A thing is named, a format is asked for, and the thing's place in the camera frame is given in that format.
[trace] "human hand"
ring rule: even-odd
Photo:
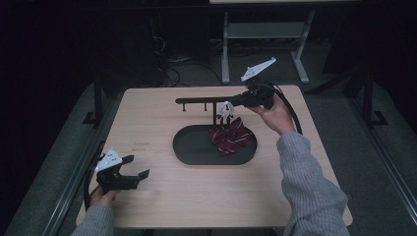
[[[280,135],[287,132],[295,132],[291,115],[285,103],[277,94],[274,94],[272,99],[273,107],[270,110],[264,109],[261,106],[248,107],[248,109],[260,115],[268,127]]]
[[[103,189],[99,187],[91,196],[89,204],[91,206],[104,206],[111,207],[116,195],[120,193],[120,190],[110,190],[104,194]]]

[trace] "table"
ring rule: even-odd
[[[210,0],[211,4],[238,4],[238,3],[330,3],[352,2],[360,0]],[[223,84],[230,83],[229,64],[227,56],[228,38],[299,38],[297,49],[291,52],[291,57],[297,70],[301,83],[310,82],[301,62],[301,55],[310,32],[315,10],[310,10],[305,22],[291,23],[229,23],[228,12],[224,13],[223,24],[223,53],[221,57],[221,81]]]
[[[304,136],[324,175],[337,180],[326,151],[298,87],[282,86],[300,118]],[[124,228],[218,228],[284,226],[291,208],[281,191],[282,173],[275,147],[278,134],[245,107],[235,107],[258,140],[252,160],[243,165],[187,165],[175,156],[176,133],[190,125],[212,124],[212,108],[187,104],[179,97],[230,96],[244,87],[132,88],[122,99],[103,151],[114,148],[120,156],[135,160],[123,165],[122,175],[137,175],[150,169],[148,179],[137,190],[122,191],[114,203],[115,227]],[[95,178],[90,189],[96,186]],[[82,207],[77,218],[85,217]],[[349,225],[352,216],[343,215]]]

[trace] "knitted sleeve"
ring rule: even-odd
[[[112,209],[107,206],[90,206],[83,223],[76,228],[72,235],[113,235]]]
[[[293,132],[283,134],[276,146],[282,192],[292,209],[284,235],[349,235],[342,219],[347,198],[323,176],[310,142]]]

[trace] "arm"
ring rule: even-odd
[[[321,166],[311,155],[310,142],[295,132],[283,101],[275,94],[270,110],[249,109],[281,135],[276,146],[283,172],[282,192],[292,210],[284,235],[348,235],[342,220],[347,198],[323,176]]]
[[[111,205],[119,192],[112,190],[103,195],[103,190],[98,188],[91,196],[91,206],[87,210],[83,223],[76,228],[72,235],[113,235]]]

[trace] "dark red cloth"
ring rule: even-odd
[[[236,144],[245,147],[252,137],[252,132],[243,125],[242,119],[238,117],[230,125],[209,130],[209,135],[220,155],[228,155],[237,151]]]

